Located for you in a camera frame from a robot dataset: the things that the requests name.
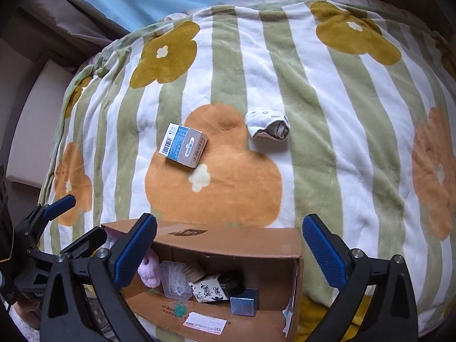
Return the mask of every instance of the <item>cardboard box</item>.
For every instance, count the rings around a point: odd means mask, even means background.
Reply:
[[[136,220],[106,226],[128,232]],[[245,286],[259,290],[254,317],[232,315],[230,302],[178,302],[162,290],[149,290],[136,277],[123,289],[134,313],[158,327],[198,342],[291,342],[299,320],[302,295],[302,238],[297,229],[192,226],[160,223],[152,245],[160,261],[197,261],[208,274],[241,269]],[[220,335],[184,325],[192,313],[226,321]]]
[[[170,160],[195,168],[206,142],[207,135],[201,131],[170,123],[158,152]]]

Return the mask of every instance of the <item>metal screw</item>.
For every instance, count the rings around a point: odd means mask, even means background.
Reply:
[[[401,255],[395,255],[394,260],[395,260],[398,264],[403,264],[403,263],[404,263],[404,257],[402,257]]]
[[[108,255],[108,250],[106,248],[100,248],[97,250],[97,257],[105,258]]]
[[[355,248],[352,250],[352,255],[354,258],[361,258],[364,256],[364,252],[361,249]]]
[[[65,259],[65,257],[66,257],[65,253],[59,253],[59,254],[57,255],[57,257],[56,257],[56,261],[57,261],[58,263],[63,262],[63,260]]]

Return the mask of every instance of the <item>blue box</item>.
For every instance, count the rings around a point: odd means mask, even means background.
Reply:
[[[255,316],[259,304],[259,291],[248,288],[241,294],[230,298],[231,313],[241,316]]]

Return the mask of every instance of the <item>barcode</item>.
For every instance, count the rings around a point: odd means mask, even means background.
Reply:
[[[172,139],[171,138],[166,138],[165,145],[163,146],[163,149],[161,150],[162,153],[168,154],[168,151],[170,150]]]

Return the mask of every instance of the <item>striped blanket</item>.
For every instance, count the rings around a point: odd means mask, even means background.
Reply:
[[[456,71],[443,38],[409,17],[329,0],[222,5],[112,43],[65,94],[40,202],[78,202],[42,249],[143,212],[262,227],[315,212],[350,248],[404,255],[420,331],[435,328],[456,292]],[[248,137],[252,107],[285,112],[288,141]],[[208,135],[197,169],[157,153],[169,123]],[[308,248],[304,287],[303,305],[336,296]]]

